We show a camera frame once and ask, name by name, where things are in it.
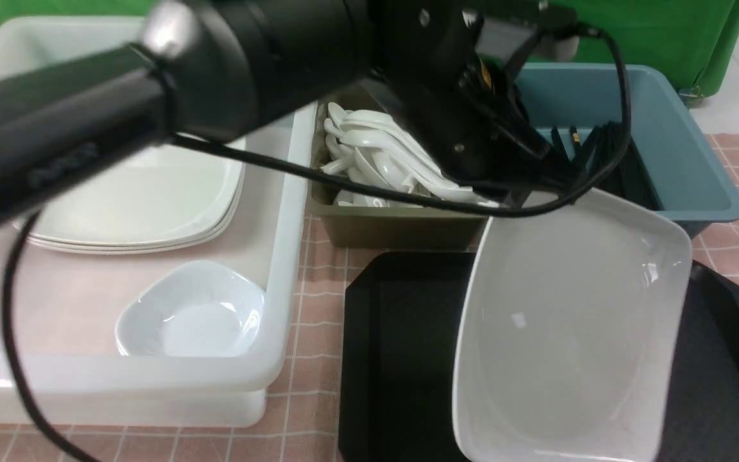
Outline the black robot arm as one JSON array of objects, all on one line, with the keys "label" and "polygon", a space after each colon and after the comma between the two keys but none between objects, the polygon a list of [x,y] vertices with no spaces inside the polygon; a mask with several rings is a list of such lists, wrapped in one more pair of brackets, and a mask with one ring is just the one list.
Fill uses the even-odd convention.
[{"label": "black robot arm", "polygon": [[226,144],[367,77],[444,175],[485,196],[557,187],[516,123],[533,55],[567,60],[573,8],[508,1],[161,1],[138,38],[0,79],[0,225],[179,134]]}]

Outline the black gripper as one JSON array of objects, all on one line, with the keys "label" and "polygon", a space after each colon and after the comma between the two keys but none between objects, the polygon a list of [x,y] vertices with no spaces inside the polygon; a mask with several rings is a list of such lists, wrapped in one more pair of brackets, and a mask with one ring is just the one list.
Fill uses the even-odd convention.
[{"label": "black gripper", "polygon": [[372,1],[373,67],[405,108],[414,137],[460,184],[527,182],[580,193],[581,170],[531,128],[515,84],[475,52],[461,1]]}]

